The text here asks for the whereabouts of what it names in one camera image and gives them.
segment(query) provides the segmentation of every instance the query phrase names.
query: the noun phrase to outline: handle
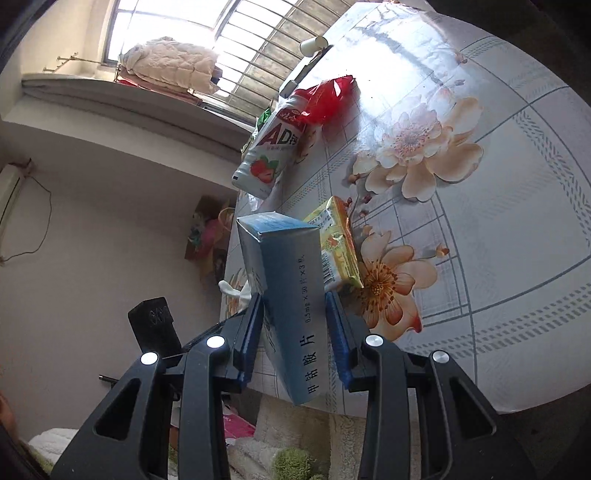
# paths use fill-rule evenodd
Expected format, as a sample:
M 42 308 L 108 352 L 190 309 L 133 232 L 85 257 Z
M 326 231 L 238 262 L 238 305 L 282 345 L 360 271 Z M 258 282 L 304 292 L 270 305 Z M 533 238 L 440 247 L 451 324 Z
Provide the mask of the handle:
M 361 350 L 377 367 L 369 389 L 360 480 L 410 477 L 410 421 L 404 354 L 379 335 L 368 335 Z
M 223 339 L 217 345 L 211 339 Z M 178 477 L 183 480 L 229 480 L 221 391 L 213 375 L 228 358 L 227 340 L 219 335 L 187 353 L 178 431 Z

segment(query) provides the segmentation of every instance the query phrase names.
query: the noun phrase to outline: silver screw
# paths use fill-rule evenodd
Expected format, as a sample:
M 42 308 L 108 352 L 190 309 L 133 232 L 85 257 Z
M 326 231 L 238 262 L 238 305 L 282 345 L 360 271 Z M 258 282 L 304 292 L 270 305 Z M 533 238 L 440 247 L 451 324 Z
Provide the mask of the silver screw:
M 449 362 L 449 355 L 442 350 L 438 350 L 437 352 L 433 352 L 433 360 L 438 364 L 446 364 Z
M 207 339 L 207 346 L 209 348 L 220 348 L 224 343 L 226 343 L 226 339 L 219 335 L 214 335 Z
M 384 339 L 379 335 L 368 335 L 365 337 L 365 343 L 369 346 L 381 346 L 384 344 Z

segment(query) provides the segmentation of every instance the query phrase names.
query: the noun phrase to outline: floral tablecloth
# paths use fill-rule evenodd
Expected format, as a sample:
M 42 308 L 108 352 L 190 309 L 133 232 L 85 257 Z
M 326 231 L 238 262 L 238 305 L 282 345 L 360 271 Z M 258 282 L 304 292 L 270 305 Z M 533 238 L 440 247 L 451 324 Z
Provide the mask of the floral tablecloth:
M 368 325 L 403 350 L 449 352 L 497 410 L 585 386 L 591 108 L 470 24 L 358 8 L 300 84 L 352 74 L 354 95 L 261 210 L 303 219 L 331 195 L 346 200 L 366 287 L 354 300 Z M 242 193 L 236 215 L 250 213 Z M 235 227 L 226 279 L 246 280 Z M 222 317 L 236 307 L 225 300 Z M 262 349 L 250 386 L 287 399 Z M 364 416 L 365 403 L 332 370 L 311 406 Z

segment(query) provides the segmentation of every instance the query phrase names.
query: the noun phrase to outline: white wall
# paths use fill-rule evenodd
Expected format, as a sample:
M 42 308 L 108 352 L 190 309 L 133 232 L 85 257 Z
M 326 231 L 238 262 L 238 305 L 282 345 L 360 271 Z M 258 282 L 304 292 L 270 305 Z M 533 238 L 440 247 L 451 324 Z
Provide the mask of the white wall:
M 190 173 L 221 186 L 232 186 L 236 164 L 183 142 L 157 135 L 143 128 L 75 108 L 24 96 L 4 117 L 10 125 L 28 125 L 35 129 L 67 135 L 75 140 L 108 146 L 151 162 Z M 23 149 L 32 148 L 23 139 Z
M 81 56 L 92 6 L 92 0 L 57 0 L 20 44 L 22 73 L 41 72 L 44 67 L 54 69 L 58 56 L 69 57 L 74 52 Z M 80 62 L 69 62 L 59 72 L 78 74 L 81 67 Z
M 103 60 L 109 20 L 115 3 L 116 0 L 94 0 L 88 19 L 82 58 L 95 61 Z M 98 67 L 96 63 L 85 63 L 82 66 L 82 73 L 87 76 L 96 76 L 102 80 L 112 80 L 115 69 Z
M 217 285 L 202 284 L 183 256 L 200 196 L 233 191 L 102 145 L 9 126 L 53 191 L 41 250 L 0 267 L 0 389 L 28 439 L 79 427 L 108 390 L 98 375 L 117 378 L 137 358 L 126 314 L 140 301 L 165 296 L 182 342 L 217 321 Z M 34 249 L 47 215 L 47 193 L 28 180 L 0 253 Z
M 35 22 L 0 74 L 1 118 L 22 95 L 23 73 L 40 73 L 45 67 L 54 69 L 61 63 L 57 61 L 58 56 L 83 54 L 93 3 L 93 0 L 57 0 Z M 58 72 L 79 74 L 82 68 L 82 62 L 71 61 Z

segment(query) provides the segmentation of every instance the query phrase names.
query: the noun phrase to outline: flower print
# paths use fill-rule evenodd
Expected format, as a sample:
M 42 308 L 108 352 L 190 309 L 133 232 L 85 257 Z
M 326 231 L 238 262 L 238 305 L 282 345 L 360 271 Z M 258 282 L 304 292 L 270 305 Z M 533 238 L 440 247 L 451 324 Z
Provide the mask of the flower print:
M 441 87 L 428 104 L 402 113 L 375 153 L 357 153 L 353 174 L 367 175 L 366 190 L 377 194 L 402 181 L 405 198 L 426 202 L 435 193 L 435 177 L 455 183 L 477 169 L 482 147 L 467 140 L 482 110 L 476 98 L 457 100 Z
M 445 257 L 446 255 L 449 255 L 449 249 L 448 249 L 448 247 L 446 247 L 446 246 L 445 246 L 445 245 L 443 245 L 443 244 L 438 244 L 438 245 L 435 247 L 435 256 L 436 256 L 437 258 L 443 258 L 443 257 Z
M 423 329 L 411 292 L 433 285 L 437 270 L 427 260 L 415 260 L 410 245 L 385 251 L 390 236 L 372 233 L 361 245 L 359 271 L 365 287 L 359 290 L 358 313 L 372 331 L 396 340 L 408 329 Z

